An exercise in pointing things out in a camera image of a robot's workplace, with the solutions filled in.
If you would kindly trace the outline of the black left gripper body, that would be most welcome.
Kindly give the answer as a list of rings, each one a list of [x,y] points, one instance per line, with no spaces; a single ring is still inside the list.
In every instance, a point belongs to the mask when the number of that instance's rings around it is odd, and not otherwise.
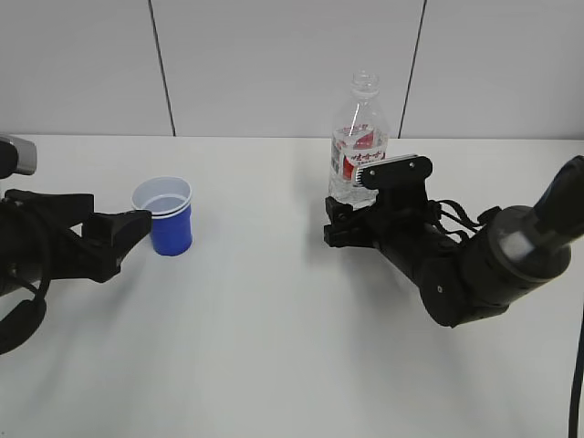
[[[105,283],[121,271],[81,233],[40,212],[1,213],[1,277],[10,286],[58,279]]]

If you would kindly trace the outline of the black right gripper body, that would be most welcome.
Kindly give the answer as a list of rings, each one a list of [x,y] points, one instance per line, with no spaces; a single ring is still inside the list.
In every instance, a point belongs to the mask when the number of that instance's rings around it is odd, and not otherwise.
[[[357,247],[376,249],[403,274],[456,274],[457,243],[429,218],[425,181],[380,188],[355,226]]]

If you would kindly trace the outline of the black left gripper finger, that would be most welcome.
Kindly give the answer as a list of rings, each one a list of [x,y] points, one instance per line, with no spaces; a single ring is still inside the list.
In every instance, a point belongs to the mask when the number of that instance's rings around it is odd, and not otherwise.
[[[66,228],[82,224],[94,213],[94,195],[89,193],[47,194],[11,189],[5,192],[5,198],[55,219]]]
[[[82,225],[81,235],[117,268],[126,255],[151,231],[151,213],[133,210],[119,214],[94,213]]]

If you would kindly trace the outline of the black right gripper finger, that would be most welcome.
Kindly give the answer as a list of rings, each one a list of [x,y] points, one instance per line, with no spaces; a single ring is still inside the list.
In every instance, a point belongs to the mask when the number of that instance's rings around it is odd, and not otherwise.
[[[363,221],[364,209],[355,210],[349,203],[341,203],[334,197],[325,198],[325,210],[332,224],[359,224]]]
[[[360,225],[327,224],[324,242],[329,247],[369,247],[370,234]]]

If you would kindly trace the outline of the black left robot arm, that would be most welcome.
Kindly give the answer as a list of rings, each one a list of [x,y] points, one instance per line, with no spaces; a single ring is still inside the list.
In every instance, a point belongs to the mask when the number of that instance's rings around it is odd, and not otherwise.
[[[1,200],[1,294],[23,287],[38,297],[53,280],[105,283],[151,231],[147,210],[94,210],[89,193],[11,189]]]

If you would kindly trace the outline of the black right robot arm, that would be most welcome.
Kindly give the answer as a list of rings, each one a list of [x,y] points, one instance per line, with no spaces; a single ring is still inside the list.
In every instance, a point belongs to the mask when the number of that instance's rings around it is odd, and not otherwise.
[[[428,198],[432,172],[421,155],[356,168],[352,181],[377,191],[376,200],[354,209],[327,197],[325,242],[378,250],[450,328],[501,315],[567,270],[570,245],[583,235],[582,156],[562,166],[534,206],[493,207],[476,220],[452,200]]]

